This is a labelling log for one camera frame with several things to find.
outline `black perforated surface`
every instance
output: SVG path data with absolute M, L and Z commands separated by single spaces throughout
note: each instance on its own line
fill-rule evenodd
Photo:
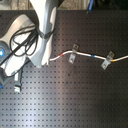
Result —
M 0 12 L 0 35 L 10 18 L 34 11 Z M 115 57 L 128 54 L 128 11 L 58 11 L 52 57 L 71 50 Z M 111 64 L 77 56 L 63 56 L 50 66 L 32 64 L 23 71 L 22 93 L 13 80 L 0 90 L 0 126 L 3 128 L 128 128 L 128 60 Z

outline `white plastic object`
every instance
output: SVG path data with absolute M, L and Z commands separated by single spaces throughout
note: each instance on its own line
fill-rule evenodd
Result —
M 45 14 L 48 13 L 48 12 L 45 12 L 47 11 L 46 9 L 46 3 L 48 0 L 38 0 L 38 2 L 36 0 L 30 0 L 36 13 L 37 13 L 37 16 L 38 16 L 38 19 L 39 19 L 39 30 L 46 34 L 45 32 L 43 32 L 43 28 L 45 27 L 45 24 L 44 24 L 44 21 L 45 21 Z M 54 25 L 55 25 L 55 19 L 56 19 L 56 11 L 57 11 L 57 7 L 53 8 L 52 12 L 51 12 L 51 18 L 50 18 L 50 23 L 52 24 L 52 28 L 49 32 L 51 32 L 53 29 L 54 29 Z M 43 44 L 42 44 L 42 39 L 40 36 L 38 37 L 38 45 L 37 45 L 37 49 L 35 51 L 35 53 L 32 55 L 32 56 L 29 56 L 30 60 L 32 61 L 33 58 L 36 58 L 36 60 L 32 61 L 33 64 L 35 66 L 41 66 L 41 65 L 44 65 L 46 63 L 48 63 L 49 61 L 49 58 L 51 56 L 51 52 L 52 52 L 52 37 L 53 35 L 51 35 L 51 37 L 49 38 L 49 40 L 47 41 L 47 44 L 46 44 L 46 48 L 44 49 L 44 54 L 42 54 L 42 60 L 40 63 L 37 64 L 37 61 L 40 61 L 38 60 L 38 56 L 36 56 L 37 53 L 39 52 L 42 52 L 40 51 L 40 48 L 43 47 Z
M 21 15 L 13 21 L 7 33 L 0 40 L 6 42 L 7 45 L 9 46 L 10 39 L 16 31 L 18 31 L 20 28 L 23 28 L 32 24 L 33 23 L 30 21 L 30 19 L 26 15 Z M 19 43 L 22 42 L 23 38 L 20 38 L 20 36 L 17 38 Z M 17 47 L 17 44 L 12 43 L 12 50 L 14 50 L 16 47 Z M 16 52 L 16 54 L 22 54 L 22 53 L 24 53 L 23 48 L 20 48 Z M 23 66 L 23 64 L 25 63 L 25 60 L 26 60 L 26 55 L 22 57 L 16 57 L 13 55 L 12 57 L 9 58 L 6 65 L 4 63 L 1 67 L 5 70 L 5 73 L 7 76 L 11 76 L 12 73 L 16 72 Z

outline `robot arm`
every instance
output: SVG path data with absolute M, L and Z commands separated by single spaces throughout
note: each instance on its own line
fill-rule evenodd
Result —
M 58 0 L 30 0 L 32 5 L 35 8 L 35 11 L 37 13 L 38 19 L 39 19 L 39 36 L 38 36 L 38 45 L 37 48 L 31 56 L 21 56 L 17 57 L 15 55 L 11 56 L 1 67 L 5 70 L 5 73 L 7 76 L 11 76 L 16 71 L 18 71 L 25 63 L 26 58 L 29 58 L 31 62 L 37 66 L 41 67 L 42 65 L 48 63 L 49 58 L 51 56 L 52 52 L 52 37 L 53 37 L 53 30 L 55 25 L 55 19 L 56 19 L 56 12 L 58 7 Z M 12 25 L 10 26 L 8 32 L 5 34 L 4 37 L 0 39 L 0 42 L 4 42 L 6 46 L 8 47 L 8 54 L 11 52 L 9 50 L 9 41 L 12 37 L 12 35 L 19 29 L 34 25 L 32 21 L 26 16 L 21 15 L 18 18 L 14 20 Z M 17 37 L 17 40 L 19 44 L 24 40 L 24 38 L 27 38 L 28 34 L 21 35 Z M 6 50 L 3 46 L 0 46 L 1 52 L 2 50 Z M 17 47 L 15 43 L 12 43 L 12 49 L 14 50 Z M 35 48 L 35 44 L 32 45 L 32 47 L 29 49 L 28 53 L 31 53 Z M 17 51 L 18 54 L 24 53 L 24 49 L 20 48 Z

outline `black wire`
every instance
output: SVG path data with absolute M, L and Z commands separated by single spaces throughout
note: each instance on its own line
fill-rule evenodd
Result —
M 26 34 L 26 33 L 29 33 L 28 38 L 25 39 L 21 44 L 19 44 L 18 42 L 15 41 L 15 37 L 16 36 L 19 36 L 19 35 L 22 35 L 22 34 Z M 18 45 L 14 50 L 12 50 L 12 45 L 11 45 L 12 41 L 14 41 L 13 43 L 15 43 L 15 44 Z M 35 49 L 34 49 L 34 51 L 31 54 L 27 54 L 28 50 L 31 48 L 29 46 L 32 46 L 32 44 L 34 44 L 34 43 L 35 43 Z M 9 47 L 10 47 L 11 53 L 0 63 L 0 66 L 4 62 L 6 62 L 12 55 L 15 55 L 17 57 L 21 57 L 21 56 L 23 56 L 25 54 L 26 55 L 32 55 L 35 52 L 36 48 L 37 48 L 37 43 L 38 43 L 38 32 L 37 32 L 37 28 L 35 27 L 35 25 L 33 25 L 33 26 L 27 26 L 27 27 L 21 28 L 20 30 L 16 31 L 12 35 L 12 37 L 10 39 L 10 42 L 9 42 Z M 27 47 L 29 47 L 29 49 L 25 50 L 25 53 L 23 53 L 22 55 L 16 55 L 16 52 L 21 47 L 23 47 L 23 46 L 25 46 L 25 49 L 27 49 Z
M 8 76 L 8 77 L 13 77 L 13 76 L 15 76 L 21 69 L 23 69 L 24 68 L 24 66 L 25 65 L 27 65 L 28 63 L 30 63 L 31 61 L 30 60 L 28 60 L 19 70 L 17 70 L 13 75 L 11 75 L 11 76 Z

